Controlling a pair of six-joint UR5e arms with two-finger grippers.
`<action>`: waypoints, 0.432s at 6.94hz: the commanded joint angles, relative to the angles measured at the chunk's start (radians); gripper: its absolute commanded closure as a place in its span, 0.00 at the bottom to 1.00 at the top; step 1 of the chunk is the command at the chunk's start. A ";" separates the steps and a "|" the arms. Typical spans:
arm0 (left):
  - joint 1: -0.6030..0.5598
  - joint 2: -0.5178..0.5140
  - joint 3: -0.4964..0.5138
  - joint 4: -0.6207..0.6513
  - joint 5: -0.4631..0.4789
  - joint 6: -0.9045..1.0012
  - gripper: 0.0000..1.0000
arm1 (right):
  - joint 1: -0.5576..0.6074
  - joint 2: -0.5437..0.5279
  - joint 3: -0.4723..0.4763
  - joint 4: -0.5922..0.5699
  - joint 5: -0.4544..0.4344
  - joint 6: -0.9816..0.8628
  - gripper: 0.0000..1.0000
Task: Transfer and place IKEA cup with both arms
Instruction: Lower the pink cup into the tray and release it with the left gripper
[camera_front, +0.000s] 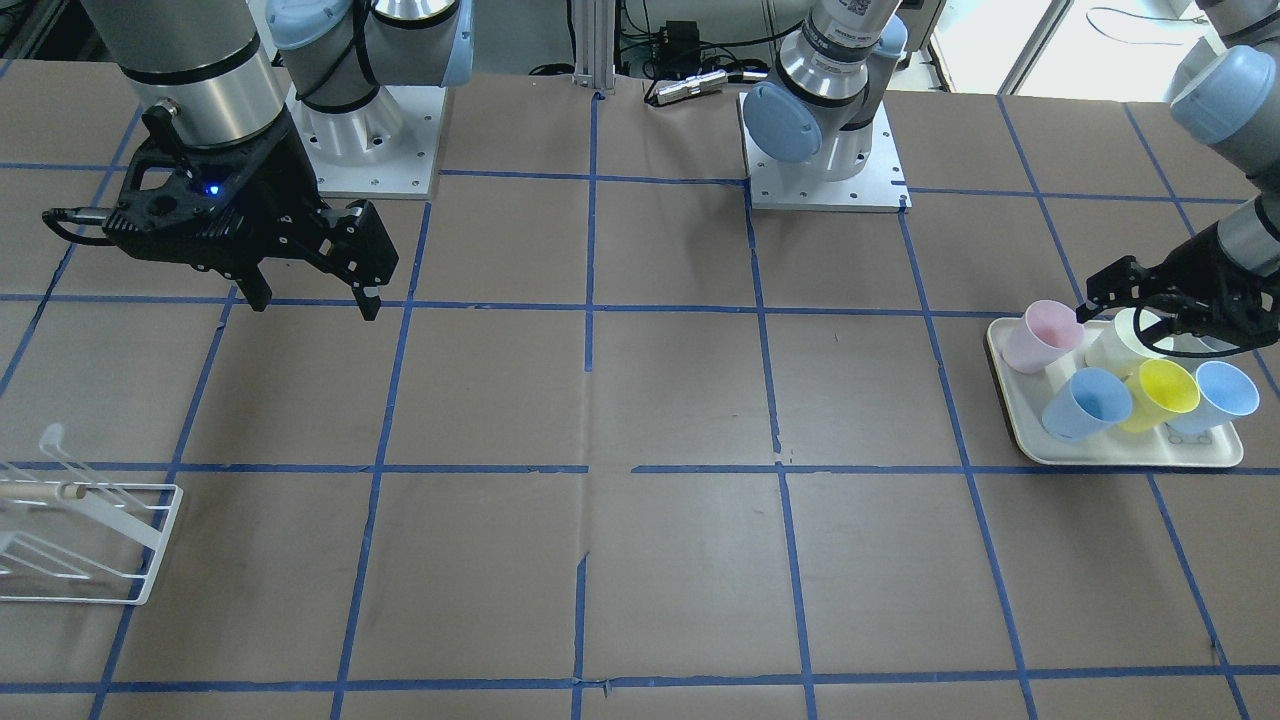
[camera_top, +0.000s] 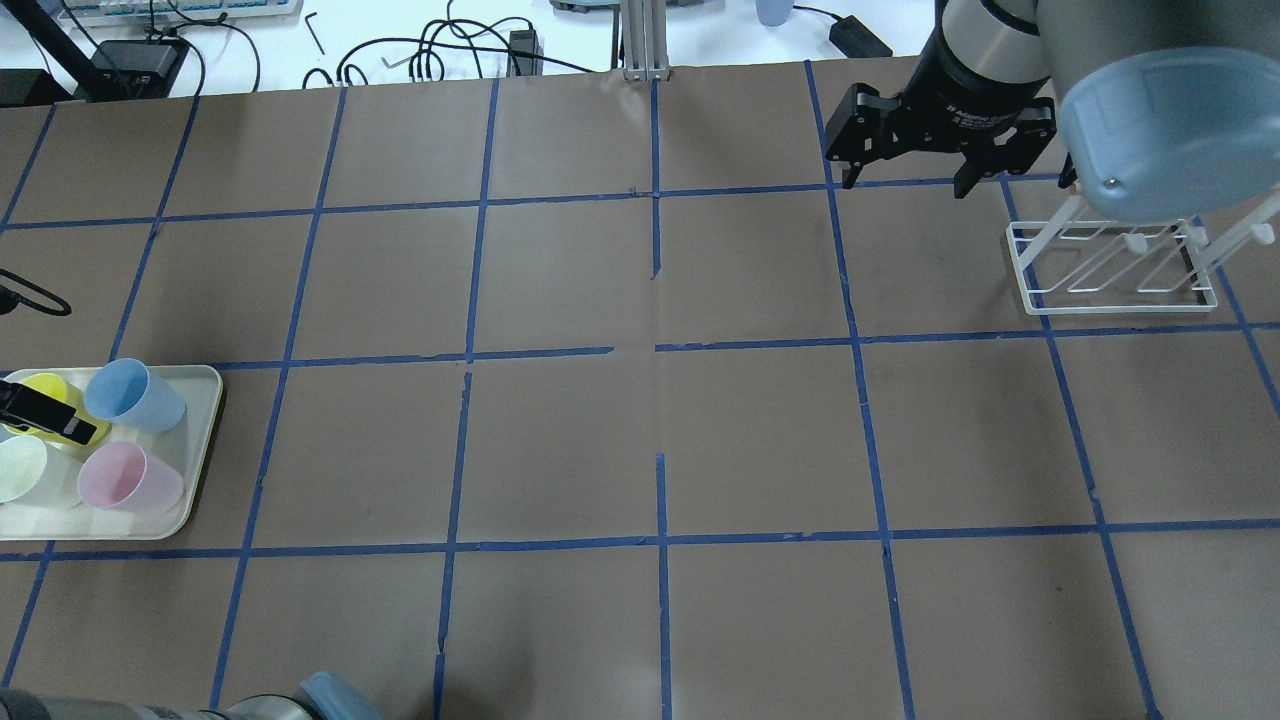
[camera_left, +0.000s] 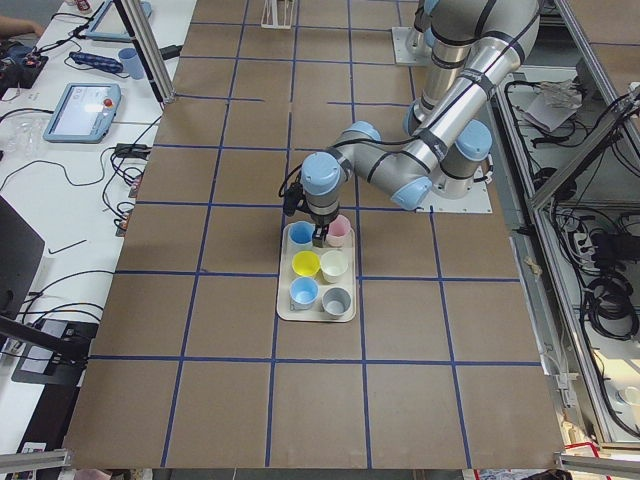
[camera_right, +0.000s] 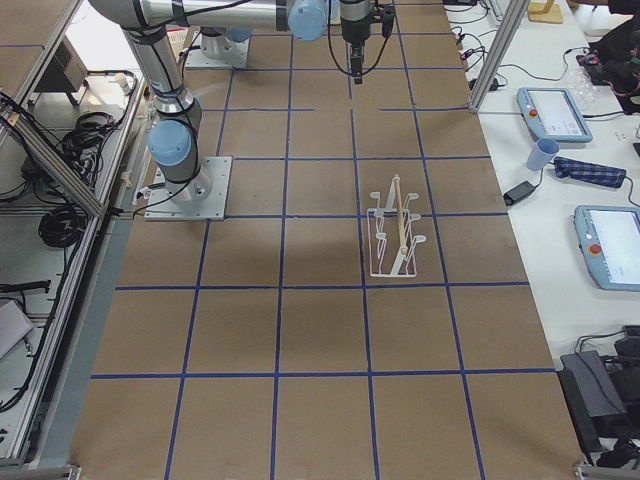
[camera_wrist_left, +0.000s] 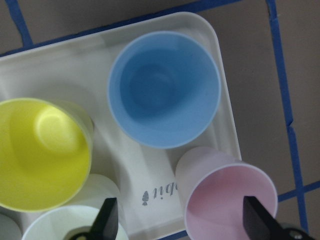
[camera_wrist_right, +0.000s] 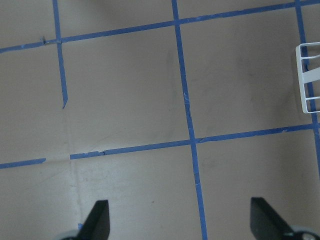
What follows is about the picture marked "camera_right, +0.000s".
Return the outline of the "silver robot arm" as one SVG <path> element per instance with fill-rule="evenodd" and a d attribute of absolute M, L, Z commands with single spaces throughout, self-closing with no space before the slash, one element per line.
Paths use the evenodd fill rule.
<path fill-rule="evenodd" d="M 251 29 L 225 27 L 203 27 L 200 30 L 200 49 L 204 56 L 210 59 L 221 60 L 231 53 L 241 52 L 249 41 Z"/>
<path fill-rule="evenodd" d="M 123 31 L 155 95 L 160 122 L 148 137 L 168 197 L 198 202 L 212 189 L 198 153 L 201 107 L 187 88 L 167 37 L 170 25 L 199 28 L 207 35 L 241 43 L 253 29 L 289 31 L 315 41 L 328 33 L 334 10 L 350 47 L 346 75 L 365 75 L 364 46 L 377 18 L 370 1 L 94 1 L 92 7 Z"/>

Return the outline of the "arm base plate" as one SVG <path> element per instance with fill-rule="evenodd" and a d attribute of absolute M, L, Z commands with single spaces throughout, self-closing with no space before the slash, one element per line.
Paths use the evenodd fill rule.
<path fill-rule="evenodd" d="M 150 193 L 151 207 L 143 211 L 149 221 L 199 221 L 224 219 L 232 158 L 202 157 L 200 172 L 184 190 L 172 197 L 180 186 L 169 183 Z"/>
<path fill-rule="evenodd" d="M 224 36 L 199 36 L 190 49 L 187 69 L 245 69 L 250 40 L 233 42 Z"/>

